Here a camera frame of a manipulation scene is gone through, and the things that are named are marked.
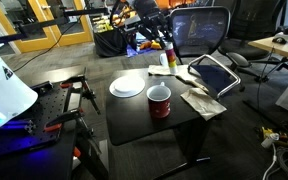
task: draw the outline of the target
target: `black table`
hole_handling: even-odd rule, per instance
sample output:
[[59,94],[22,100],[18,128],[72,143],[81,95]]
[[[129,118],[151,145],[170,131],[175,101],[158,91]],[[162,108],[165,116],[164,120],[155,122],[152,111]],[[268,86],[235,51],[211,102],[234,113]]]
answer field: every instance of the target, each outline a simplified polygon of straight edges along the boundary
[[[20,78],[31,86],[48,80],[60,82],[84,73],[84,67],[76,66]],[[68,109],[79,107],[79,94],[72,95],[70,100]],[[69,121],[64,123],[57,143],[41,149],[1,156],[0,179],[70,179],[76,138],[76,123]]]
[[[112,75],[110,83],[124,75],[142,77],[145,88],[140,94],[129,98],[115,97],[107,92],[106,119],[111,143],[118,146],[166,129],[173,129],[187,163],[161,177],[167,177],[194,165],[211,120],[205,121],[180,97],[192,86],[184,84],[174,76],[149,76],[148,69],[117,71]],[[152,85],[161,82],[171,89],[171,112],[163,119],[152,119],[148,110],[146,91]]]

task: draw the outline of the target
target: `office chair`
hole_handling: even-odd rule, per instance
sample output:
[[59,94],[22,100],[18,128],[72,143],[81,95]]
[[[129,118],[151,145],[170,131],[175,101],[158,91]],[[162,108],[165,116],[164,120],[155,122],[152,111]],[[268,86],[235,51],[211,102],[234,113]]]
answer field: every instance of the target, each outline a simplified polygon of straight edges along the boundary
[[[288,58],[278,60],[260,60],[270,52],[248,45],[248,42],[274,36],[279,26],[279,15],[286,0],[237,0],[227,38],[219,46],[218,52],[234,63],[231,69],[255,77],[255,80],[267,81],[267,75],[281,68],[288,69]],[[251,63],[275,65],[265,78],[249,69]]]
[[[188,70],[199,72],[202,80],[216,91],[217,99],[240,84],[235,73],[210,56],[226,37],[229,22],[230,12],[224,7],[182,8],[170,15],[176,56],[181,63],[182,57],[197,57],[189,63]],[[200,65],[205,59],[216,66]]]

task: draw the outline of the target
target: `mesh chair back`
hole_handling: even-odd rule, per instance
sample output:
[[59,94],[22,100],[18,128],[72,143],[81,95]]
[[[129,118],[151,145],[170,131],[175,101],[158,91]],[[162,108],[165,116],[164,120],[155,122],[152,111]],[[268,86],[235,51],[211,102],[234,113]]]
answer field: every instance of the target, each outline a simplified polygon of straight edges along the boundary
[[285,0],[238,0],[229,38],[257,40],[274,35]]
[[174,50],[178,57],[212,54],[224,40],[230,12],[224,7],[194,7],[170,15]]

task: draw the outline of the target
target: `bottle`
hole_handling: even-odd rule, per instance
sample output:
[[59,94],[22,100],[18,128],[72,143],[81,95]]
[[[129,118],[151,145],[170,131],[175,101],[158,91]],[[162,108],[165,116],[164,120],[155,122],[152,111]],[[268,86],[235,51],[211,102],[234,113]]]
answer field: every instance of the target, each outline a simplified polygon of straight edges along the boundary
[[165,43],[165,53],[167,56],[168,61],[168,67],[170,68],[170,73],[175,75],[177,71],[177,65],[176,65],[176,56],[173,49],[173,43],[166,42]]

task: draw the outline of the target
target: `mug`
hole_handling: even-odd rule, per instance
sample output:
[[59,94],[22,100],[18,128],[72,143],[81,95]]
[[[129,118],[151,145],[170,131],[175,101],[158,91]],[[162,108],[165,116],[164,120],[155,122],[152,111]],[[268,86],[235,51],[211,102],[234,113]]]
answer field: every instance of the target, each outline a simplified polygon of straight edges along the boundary
[[151,117],[163,118],[170,113],[171,90],[165,86],[164,82],[150,87],[146,95]]
[[166,53],[162,53],[162,54],[160,55],[160,64],[161,64],[163,67],[168,67],[168,60],[167,60]]

